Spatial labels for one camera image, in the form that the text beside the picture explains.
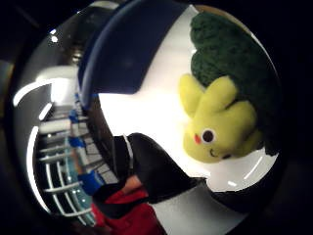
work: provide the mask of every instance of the dark background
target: dark background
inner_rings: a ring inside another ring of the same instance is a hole
[[[0,60],[15,65],[10,80],[14,89],[27,56],[55,26],[88,5],[86,0],[16,0],[0,3]],[[269,52],[282,81],[285,95],[283,172],[274,182],[273,195],[263,209],[241,224],[238,234],[311,233],[313,212],[313,160],[311,151],[312,19],[307,2],[198,1],[219,7],[246,24]],[[33,205],[29,189],[19,176],[12,143],[10,106],[0,127],[1,234],[62,234]]]

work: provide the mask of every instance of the red fabric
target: red fabric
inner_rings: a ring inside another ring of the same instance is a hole
[[[106,203],[129,203],[144,197],[147,197],[147,193],[143,189],[138,189],[127,195],[123,194],[122,191],[117,191],[106,200]],[[163,234],[156,214],[148,204],[136,206],[131,212],[119,219],[105,217],[93,204],[91,205],[91,209],[96,218],[96,226],[108,226],[112,229],[112,235]]]

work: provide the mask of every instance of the plush toy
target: plush toy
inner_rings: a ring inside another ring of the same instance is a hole
[[[192,19],[191,39],[197,49],[193,76],[184,75],[179,87],[184,109],[193,118],[184,139],[186,151],[195,159],[216,162],[261,147],[262,135],[266,154],[277,154],[282,96],[262,46],[240,26],[207,12]],[[209,144],[203,139],[206,129],[212,136]],[[205,151],[212,153],[210,159]]]
[[[261,143],[255,127],[257,115],[249,101],[236,101],[238,89],[229,76],[215,79],[205,90],[190,74],[180,79],[179,94],[192,121],[184,136],[184,148],[207,163],[245,156]]]

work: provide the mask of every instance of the plush toy eye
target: plush toy eye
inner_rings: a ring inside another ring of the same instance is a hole
[[[214,140],[214,133],[210,129],[206,129],[201,136],[201,139],[204,143],[210,143]]]

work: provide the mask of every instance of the yellow plush toy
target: yellow plush toy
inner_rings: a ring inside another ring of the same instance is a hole
[[[190,74],[181,77],[179,95],[192,119],[184,136],[184,149],[205,163],[241,157],[262,141],[257,114],[249,101],[236,101],[238,89],[229,76],[215,79],[205,90]]]

